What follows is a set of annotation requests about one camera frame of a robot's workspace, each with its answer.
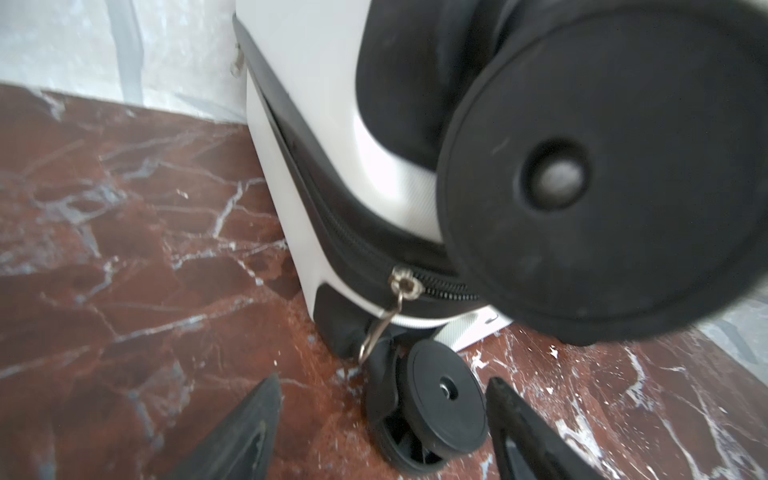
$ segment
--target caster wheel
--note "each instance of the caster wheel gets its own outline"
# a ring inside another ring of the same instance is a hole
[[[424,447],[400,410],[369,425],[368,430],[387,463],[405,475],[434,473],[448,463],[446,458],[438,457]]]
[[[397,381],[402,414],[428,451],[454,458],[485,443],[485,396],[449,347],[434,340],[416,343],[400,361]]]

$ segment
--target metal zipper pull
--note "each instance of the metal zipper pull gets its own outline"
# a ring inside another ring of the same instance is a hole
[[[392,274],[389,276],[389,288],[397,299],[395,306],[383,313],[379,321],[372,326],[366,339],[362,341],[360,354],[357,357],[361,365],[371,355],[386,327],[402,312],[402,301],[416,300],[424,293],[424,285],[413,276],[413,272],[410,269],[402,266],[396,266],[392,269]]]

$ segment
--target zipper slider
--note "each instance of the zipper slider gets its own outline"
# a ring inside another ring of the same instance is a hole
[[[362,341],[360,354],[357,356],[361,365],[371,356],[371,352],[376,347],[386,327],[402,312],[402,301],[416,300],[424,293],[424,284],[413,276],[410,269],[403,266],[396,266],[392,269],[392,274],[389,275],[389,288],[397,299],[395,306],[382,314],[379,321],[373,325],[373,328]]]

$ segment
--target small black wheel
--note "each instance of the small black wheel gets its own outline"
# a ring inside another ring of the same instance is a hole
[[[464,360],[434,340],[416,343],[397,373],[402,415],[442,458],[467,455],[488,436],[485,396]]]
[[[434,473],[448,463],[424,447],[400,409],[375,425],[369,424],[368,430],[387,463],[404,475]]]

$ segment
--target red marble floor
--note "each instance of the red marble floor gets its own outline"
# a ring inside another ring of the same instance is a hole
[[[0,87],[0,479],[159,478],[253,388],[270,478],[398,478],[319,341],[245,127]],[[609,479],[766,478],[768,389],[698,332],[470,347]],[[431,478],[497,478],[490,442]]]

